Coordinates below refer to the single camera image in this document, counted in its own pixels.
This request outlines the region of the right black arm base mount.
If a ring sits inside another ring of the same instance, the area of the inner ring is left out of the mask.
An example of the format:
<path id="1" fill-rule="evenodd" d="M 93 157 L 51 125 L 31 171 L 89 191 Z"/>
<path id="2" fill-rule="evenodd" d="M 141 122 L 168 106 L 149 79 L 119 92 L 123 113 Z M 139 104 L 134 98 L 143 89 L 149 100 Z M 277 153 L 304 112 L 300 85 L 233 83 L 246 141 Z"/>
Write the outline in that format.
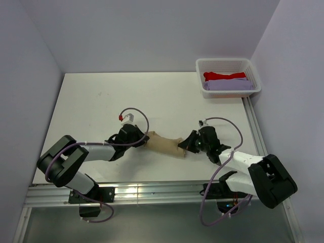
<path id="1" fill-rule="evenodd" d="M 221 213 L 227 213 L 232 209 L 238 200 L 245 198 L 246 193 L 232 192 L 226 183 L 212 183 L 209 191 L 207 192 L 206 200 L 215 199 L 217 201 L 218 210 Z"/>

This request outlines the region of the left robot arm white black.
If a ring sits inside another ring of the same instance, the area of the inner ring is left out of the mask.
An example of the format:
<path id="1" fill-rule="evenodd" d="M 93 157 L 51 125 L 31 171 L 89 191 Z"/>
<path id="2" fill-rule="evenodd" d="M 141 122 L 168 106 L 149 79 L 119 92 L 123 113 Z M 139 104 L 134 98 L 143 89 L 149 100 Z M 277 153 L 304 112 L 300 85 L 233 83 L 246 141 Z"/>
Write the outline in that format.
<path id="1" fill-rule="evenodd" d="M 72 136 L 59 139 L 37 161 L 37 168 L 45 174 L 46 181 L 56 187 L 67 187 L 80 193 L 87 202 L 99 200 L 98 183 L 79 171 L 86 161 L 115 161 L 131 147 L 140 147 L 149 140 L 137 125 L 123 125 L 117 134 L 102 143 L 77 142 Z"/>

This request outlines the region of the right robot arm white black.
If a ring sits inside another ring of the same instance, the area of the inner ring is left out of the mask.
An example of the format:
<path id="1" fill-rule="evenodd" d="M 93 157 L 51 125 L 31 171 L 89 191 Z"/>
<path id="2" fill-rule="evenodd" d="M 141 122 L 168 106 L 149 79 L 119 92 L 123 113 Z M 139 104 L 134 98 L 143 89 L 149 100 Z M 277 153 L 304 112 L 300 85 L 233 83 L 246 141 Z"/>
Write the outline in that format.
<path id="1" fill-rule="evenodd" d="M 207 199 L 229 198 L 234 194 L 256 196 L 266 207 L 273 209 L 297 192 L 298 187 L 276 155 L 250 155 L 222 144 L 214 127 L 193 130 L 179 143 L 192 153 L 204 152 L 208 159 L 229 172 L 210 187 L 204 185 Z"/>

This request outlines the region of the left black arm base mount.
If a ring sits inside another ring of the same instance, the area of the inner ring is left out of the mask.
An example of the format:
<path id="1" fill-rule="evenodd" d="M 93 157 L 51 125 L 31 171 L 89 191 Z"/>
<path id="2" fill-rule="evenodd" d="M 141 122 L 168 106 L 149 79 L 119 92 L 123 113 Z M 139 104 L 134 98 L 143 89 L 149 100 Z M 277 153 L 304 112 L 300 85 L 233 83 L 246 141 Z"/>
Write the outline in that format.
<path id="1" fill-rule="evenodd" d="M 79 205 L 79 216 L 90 223 L 102 223 L 110 220 L 114 215 L 114 209 L 109 203 L 114 202 L 115 188 L 95 186 L 87 194 L 72 190 L 69 195 L 70 205 Z M 110 209 L 110 215 L 101 220 L 96 220 L 104 209 Z"/>

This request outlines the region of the beige t shirt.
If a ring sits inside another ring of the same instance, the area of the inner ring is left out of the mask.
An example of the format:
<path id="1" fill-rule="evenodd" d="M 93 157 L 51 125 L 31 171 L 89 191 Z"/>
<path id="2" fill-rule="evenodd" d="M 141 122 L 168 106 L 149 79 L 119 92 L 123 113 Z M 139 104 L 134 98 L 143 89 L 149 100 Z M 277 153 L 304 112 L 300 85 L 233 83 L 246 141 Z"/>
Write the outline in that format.
<path id="1" fill-rule="evenodd" d="M 169 139 L 160 136 L 155 131 L 148 132 L 149 140 L 145 143 L 145 148 L 166 155 L 184 158 L 186 151 L 178 145 L 183 142 L 182 138 Z"/>

